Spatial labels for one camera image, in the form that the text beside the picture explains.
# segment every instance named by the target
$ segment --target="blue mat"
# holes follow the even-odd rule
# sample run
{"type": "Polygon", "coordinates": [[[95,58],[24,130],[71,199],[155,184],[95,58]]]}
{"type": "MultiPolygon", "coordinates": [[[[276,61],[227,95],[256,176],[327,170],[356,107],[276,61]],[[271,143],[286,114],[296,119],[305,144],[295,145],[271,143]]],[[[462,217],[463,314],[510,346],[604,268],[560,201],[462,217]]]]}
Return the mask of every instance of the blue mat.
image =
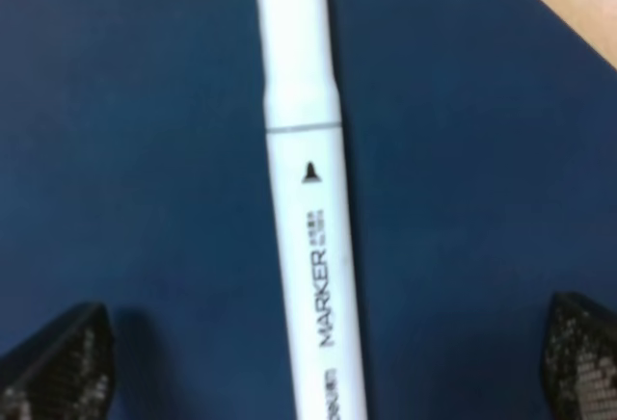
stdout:
{"type": "MultiPolygon", "coordinates": [[[[615,71],[538,0],[333,0],[373,419],[548,419],[617,305],[615,71]]],[[[0,0],[0,350],[107,302],[112,420],[292,419],[255,0],[0,0]]]]}

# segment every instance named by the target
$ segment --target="marker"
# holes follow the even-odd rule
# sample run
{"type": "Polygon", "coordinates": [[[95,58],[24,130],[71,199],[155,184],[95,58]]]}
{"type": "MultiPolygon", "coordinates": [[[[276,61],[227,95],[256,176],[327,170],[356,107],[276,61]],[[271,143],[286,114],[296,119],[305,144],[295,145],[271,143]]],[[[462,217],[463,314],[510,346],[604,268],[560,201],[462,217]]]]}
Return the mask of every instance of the marker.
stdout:
{"type": "Polygon", "coordinates": [[[264,115],[298,420],[365,420],[327,0],[257,0],[264,115]]]}

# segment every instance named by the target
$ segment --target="marker barrel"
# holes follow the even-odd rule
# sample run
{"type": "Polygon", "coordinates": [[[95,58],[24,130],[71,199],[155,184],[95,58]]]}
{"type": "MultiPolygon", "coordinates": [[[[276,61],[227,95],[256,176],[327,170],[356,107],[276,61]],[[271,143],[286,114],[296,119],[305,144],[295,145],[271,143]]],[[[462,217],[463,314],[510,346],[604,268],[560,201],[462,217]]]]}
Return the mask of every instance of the marker barrel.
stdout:
{"type": "Polygon", "coordinates": [[[327,0],[257,0],[264,112],[299,420],[365,420],[327,0]]]}

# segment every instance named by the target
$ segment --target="mesh pattern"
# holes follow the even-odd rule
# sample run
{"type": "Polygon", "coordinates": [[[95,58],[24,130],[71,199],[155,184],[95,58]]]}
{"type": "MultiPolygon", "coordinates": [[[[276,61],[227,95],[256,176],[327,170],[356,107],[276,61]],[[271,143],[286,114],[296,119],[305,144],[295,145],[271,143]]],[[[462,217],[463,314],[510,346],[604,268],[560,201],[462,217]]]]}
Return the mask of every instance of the mesh pattern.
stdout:
{"type": "Polygon", "coordinates": [[[71,309],[0,362],[0,420],[102,420],[113,397],[105,308],[71,309]]]}
{"type": "Polygon", "coordinates": [[[617,320],[579,294],[553,298],[543,379],[557,420],[617,420],[617,320]]]}

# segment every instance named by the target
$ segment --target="black mesh object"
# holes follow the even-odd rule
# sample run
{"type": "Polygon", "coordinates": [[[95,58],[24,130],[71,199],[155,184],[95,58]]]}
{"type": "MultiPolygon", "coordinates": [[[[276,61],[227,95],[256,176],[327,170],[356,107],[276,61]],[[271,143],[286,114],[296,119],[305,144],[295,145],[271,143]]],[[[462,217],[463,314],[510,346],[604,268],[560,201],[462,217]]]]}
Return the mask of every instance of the black mesh object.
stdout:
{"type": "Polygon", "coordinates": [[[556,420],[617,420],[617,316],[580,294],[556,294],[542,378],[556,420]]]}
{"type": "Polygon", "coordinates": [[[105,306],[79,304],[0,359],[0,420],[103,420],[114,387],[105,306]]]}

